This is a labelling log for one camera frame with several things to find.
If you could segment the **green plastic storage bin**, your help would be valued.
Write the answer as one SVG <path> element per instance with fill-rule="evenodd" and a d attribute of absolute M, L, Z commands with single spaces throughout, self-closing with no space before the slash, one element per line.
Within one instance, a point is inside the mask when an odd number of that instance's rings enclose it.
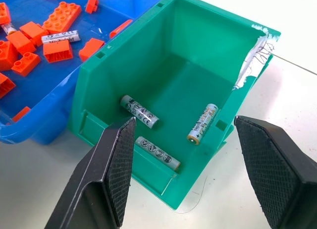
<path fill-rule="evenodd" d="M 136 146 L 132 175 L 177 209 L 225 144 L 244 99 L 272 59 L 259 77 L 249 76 L 233 90 L 247 53 L 263 36 L 252 24 L 264 26 L 201 0 L 161 0 L 82 64 L 69 129 L 95 145 L 106 127 L 131 116 L 121 98 L 134 98 L 159 118 L 152 129 L 136 118 L 136 137 L 180 166 L 174 171 Z M 194 145 L 187 135 L 208 104 L 219 110 Z"/>

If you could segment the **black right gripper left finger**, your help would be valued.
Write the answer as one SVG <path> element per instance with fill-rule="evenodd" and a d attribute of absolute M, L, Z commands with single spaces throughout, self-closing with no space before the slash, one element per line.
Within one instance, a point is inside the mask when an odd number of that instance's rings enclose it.
<path fill-rule="evenodd" d="M 106 127 L 73 171 L 45 229 L 120 229 L 132 176 L 136 119 Z"/>

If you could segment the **white scribbled tape label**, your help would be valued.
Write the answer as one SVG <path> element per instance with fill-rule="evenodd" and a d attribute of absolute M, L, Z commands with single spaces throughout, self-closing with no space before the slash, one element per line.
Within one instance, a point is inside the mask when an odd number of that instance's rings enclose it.
<path fill-rule="evenodd" d="M 269 62 L 269 58 L 281 35 L 280 32 L 261 25 L 252 24 L 251 27 L 260 31 L 263 36 L 258 37 L 255 45 L 247 53 L 233 86 L 233 90 L 242 88 L 247 77 L 259 77 L 262 69 Z"/>

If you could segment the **white AA battery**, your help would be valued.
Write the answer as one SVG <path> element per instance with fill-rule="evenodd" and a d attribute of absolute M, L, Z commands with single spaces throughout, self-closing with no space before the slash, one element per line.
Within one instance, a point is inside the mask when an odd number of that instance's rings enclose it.
<path fill-rule="evenodd" d="M 159 118 L 129 95 L 124 95 L 120 104 L 148 128 L 152 129 Z"/>
<path fill-rule="evenodd" d="M 41 37 L 41 41 L 43 44 L 60 42 L 64 40 L 68 40 L 70 43 L 72 43 L 80 41 L 81 39 L 77 30 L 50 34 Z"/>
<path fill-rule="evenodd" d="M 168 166 L 170 169 L 176 171 L 179 166 L 180 162 L 172 157 L 170 154 L 162 150 L 160 147 L 155 145 L 154 143 L 150 142 L 148 139 L 144 138 L 143 136 L 139 136 L 135 143 L 147 153 L 155 157 L 157 160 Z"/>
<path fill-rule="evenodd" d="M 204 109 L 202 115 L 196 121 L 194 127 L 187 135 L 187 140 L 194 145 L 199 145 L 204 137 L 205 132 L 216 116 L 219 108 L 215 104 L 208 104 Z"/>
<path fill-rule="evenodd" d="M 10 35 L 14 32 L 16 32 L 16 28 L 13 26 L 12 23 L 7 23 L 7 24 L 1 24 L 0 27 L 3 29 L 3 31 L 7 34 Z"/>

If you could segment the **orange 2x4 plastic building brick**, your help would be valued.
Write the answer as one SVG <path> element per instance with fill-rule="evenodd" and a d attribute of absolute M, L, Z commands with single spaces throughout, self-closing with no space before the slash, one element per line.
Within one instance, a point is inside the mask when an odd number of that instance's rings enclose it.
<path fill-rule="evenodd" d="M 80 5 L 62 1 L 43 23 L 42 28 L 47 30 L 49 34 L 66 32 L 79 16 L 81 11 L 82 8 Z"/>

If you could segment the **blue plastic storage bin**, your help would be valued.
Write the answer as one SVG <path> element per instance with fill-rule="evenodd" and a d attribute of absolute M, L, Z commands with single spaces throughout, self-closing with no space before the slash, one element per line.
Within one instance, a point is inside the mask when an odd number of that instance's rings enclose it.
<path fill-rule="evenodd" d="M 21 143 L 31 139 L 46 145 L 67 127 L 73 95 L 82 61 L 79 51 L 91 38 L 109 41 L 112 30 L 136 20 L 160 0 L 99 0 L 92 14 L 84 9 L 88 0 L 0 0 L 9 8 L 15 28 L 32 21 L 43 24 L 62 2 L 75 3 L 83 9 L 70 30 L 77 30 L 80 41 L 72 43 L 73 58 L 48 63 L 42 47 L 36 54 L 41 62 L 26 76 L 11 70 L 4 74 L 16 87 L 0 99 L 0 142 Z M 24 107 L 31 110 L 18 122 L 12 118 Z"/>

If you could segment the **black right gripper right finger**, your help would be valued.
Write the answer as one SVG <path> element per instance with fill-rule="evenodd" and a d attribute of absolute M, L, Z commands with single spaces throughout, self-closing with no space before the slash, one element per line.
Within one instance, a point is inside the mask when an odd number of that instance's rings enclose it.
<path fill-rule="evenodd" d="M 234 125 L 271 229 L 317 229 L 317 162 L 277 125 L 241 115 Z"/>

